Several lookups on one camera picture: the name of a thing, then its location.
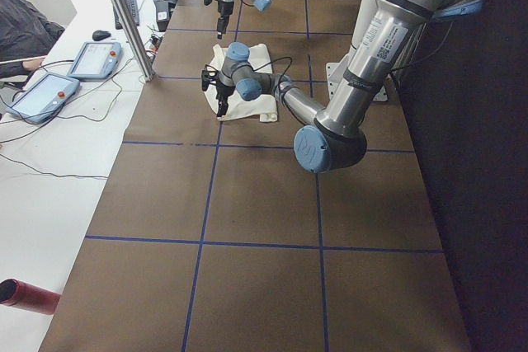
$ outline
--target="label sticker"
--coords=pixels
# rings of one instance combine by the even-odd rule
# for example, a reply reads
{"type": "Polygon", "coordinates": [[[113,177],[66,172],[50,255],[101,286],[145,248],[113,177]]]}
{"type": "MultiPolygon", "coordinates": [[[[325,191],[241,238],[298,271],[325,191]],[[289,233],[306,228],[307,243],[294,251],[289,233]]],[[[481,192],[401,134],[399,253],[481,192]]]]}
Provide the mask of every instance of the label sticker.
{"type": "Polygon", "coordinates": [[[372,55],[374,58],[390,63],[405,39],[408,29],[401,25],[388,24],[383,26],[382,30],[382,25],[382,21],[374,17],[361,43],[370,51],[374,51],[372,55]],[[380,37],[382,32],[387,32],[387,34],[380,37]]]}

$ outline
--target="black curtain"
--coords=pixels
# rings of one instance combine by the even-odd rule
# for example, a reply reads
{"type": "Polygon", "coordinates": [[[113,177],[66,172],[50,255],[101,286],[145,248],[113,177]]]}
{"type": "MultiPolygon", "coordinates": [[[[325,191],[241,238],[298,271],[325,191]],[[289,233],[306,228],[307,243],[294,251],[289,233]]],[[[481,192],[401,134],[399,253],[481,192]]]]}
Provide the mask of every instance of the black curtain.
{"type": "MultiPolygon", "coordinates": [[[[400,90],[476,351],[528,350],[527,4],[487,0],[400,90]]],[[[446,28],[427,28],[417,58],[446,28]]]]}

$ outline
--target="white desk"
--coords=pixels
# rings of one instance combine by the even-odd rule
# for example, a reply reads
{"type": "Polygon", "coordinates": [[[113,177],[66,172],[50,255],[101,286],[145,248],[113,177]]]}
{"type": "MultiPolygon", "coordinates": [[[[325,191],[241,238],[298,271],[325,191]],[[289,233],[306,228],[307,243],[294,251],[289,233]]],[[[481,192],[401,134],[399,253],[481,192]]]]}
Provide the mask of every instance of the white desk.
{"type": "MultiPolygon", "coordinates": [[[[154,17],[152,0],[145,0],[139,28],[144,42],[150,37],[151,30],[147,26],[154,26],[154,17]]],[[[77,15],[44,64],[74,59],[83,42],[92,40],[92,32],[96,29],[113,32],[112,37],[123,45],[124,54],[118,69],[121,68],[133,55],[124,32],[114,29],[108,0],[101,3],[97,14],[77,15]]],[[[69,66],[65,64],[49,70],[66,73],[69,66]]],[[[43,73],[36,73],[31,82],[43,73]]],[[[144,84],[135,60],[115,80],[122,85],[123,92],[104,121],[55,119],[26,138],[3,144],[0,153],[41,171],[107,176],[144,84]]],[[[78,95],[98,84],[83,82],[78,95]]],[[[116,84],[107,82],[67,105],[60,115],[87,115],[100,119],[118,91],[116,84]]],[[[12,120],[13,117],[5,115],[0,121],[0,141],[21,136],[35,128],[23,121],[9,123],[12,120]]],[[[0,281],[14,278],[62,293],[104,185],[104,180],[40,176],[0,157],[0,281]]],[[[37,351],[51,318],[0,306],[1,349],[37,351]]]]}

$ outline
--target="touchscreen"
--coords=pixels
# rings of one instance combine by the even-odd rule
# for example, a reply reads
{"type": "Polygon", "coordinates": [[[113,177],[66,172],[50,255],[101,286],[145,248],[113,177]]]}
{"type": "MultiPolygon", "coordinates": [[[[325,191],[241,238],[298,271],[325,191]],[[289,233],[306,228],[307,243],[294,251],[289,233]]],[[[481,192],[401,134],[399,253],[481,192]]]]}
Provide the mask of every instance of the touchscreen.
{"type": "Polygon", "coordinates": [[[105,62],[108,60],[108,54],[112,50],[112,44],[87,45],[82,52],[77,66],[73,70],[74,74],[98,75],[101,74],[105,62]]]}
{"type": "Polygon", "coordinates": [[[38,85],[31,88],[13,107],[24,115],[39,115],[50,102],[64,91],[72,82],[63,78],[48,75],[38,85]]]}

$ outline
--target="blue joint cap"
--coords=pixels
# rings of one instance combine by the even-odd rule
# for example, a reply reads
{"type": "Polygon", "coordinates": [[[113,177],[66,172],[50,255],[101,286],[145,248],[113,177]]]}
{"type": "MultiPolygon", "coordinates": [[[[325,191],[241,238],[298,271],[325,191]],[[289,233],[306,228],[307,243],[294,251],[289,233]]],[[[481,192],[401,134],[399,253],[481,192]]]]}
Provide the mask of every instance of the blue joint cap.
{"type": "Polygon", "coordinates": [[[228,58],[233,61],[247,61],[249,59],[249,47],[244,43],[234,41],[228,47],[228,58]]]}
{"type": "Polygon", "coordinates": [[[295,157],[308,172],[329,171],[332,165],[332,152],[323,133],[312,125],[297,131],[294,139],[295,157]]]}
{"type": "Polygon", "coordinates": [[[263,12],[271,5],[271,0],[256,0],[253,5],[259,12],[263,12]]]}
{"type": "Polygon", "coordinates": [[[257,99],[262,94],[260,83],[254,78],[244,78],[237,83],[237,92],[246,102],[257,99]]]}

